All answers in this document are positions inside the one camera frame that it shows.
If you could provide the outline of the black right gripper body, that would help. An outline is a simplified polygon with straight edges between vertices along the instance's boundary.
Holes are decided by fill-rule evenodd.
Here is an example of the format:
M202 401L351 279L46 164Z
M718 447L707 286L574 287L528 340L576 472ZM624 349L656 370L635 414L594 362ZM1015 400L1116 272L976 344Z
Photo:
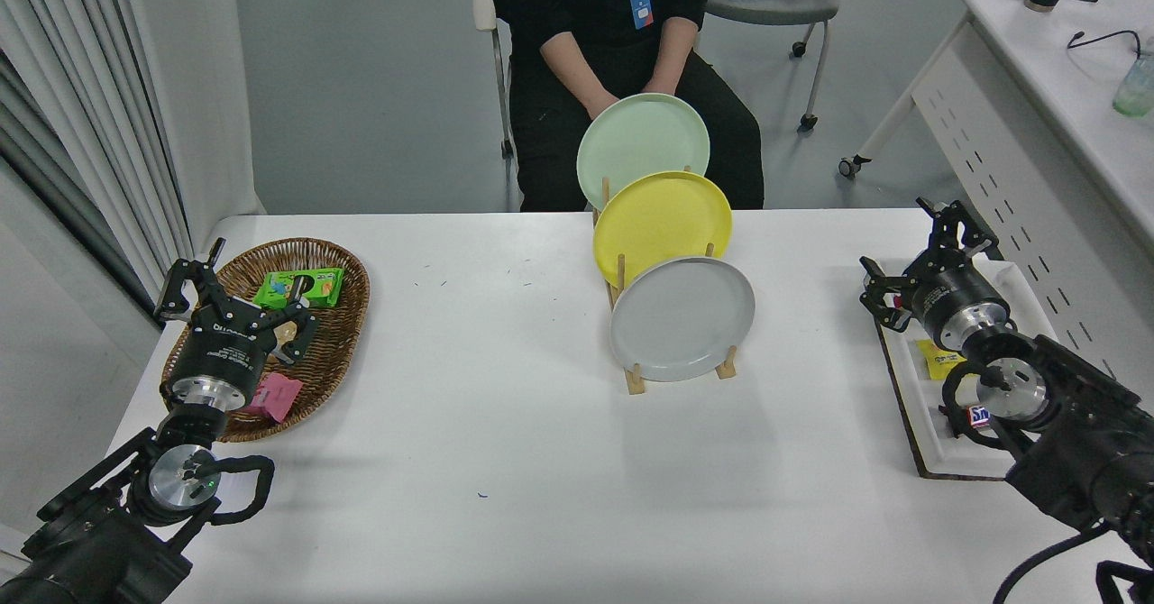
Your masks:
M915 285L905 306L936 345L964 345L977 330L1011 322L1009 304L972 263L935 269L915 261L906 275Z

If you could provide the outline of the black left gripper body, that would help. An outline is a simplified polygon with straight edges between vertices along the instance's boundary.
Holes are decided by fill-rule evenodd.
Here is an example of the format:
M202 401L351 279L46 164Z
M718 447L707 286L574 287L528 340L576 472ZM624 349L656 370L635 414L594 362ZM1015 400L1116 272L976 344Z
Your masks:
M177 366L170 372L168 389L196 376L225 382L238 390L255 390L267 357L277 346L271 329L252 329L247 321L220 322L211 314L194 314Z

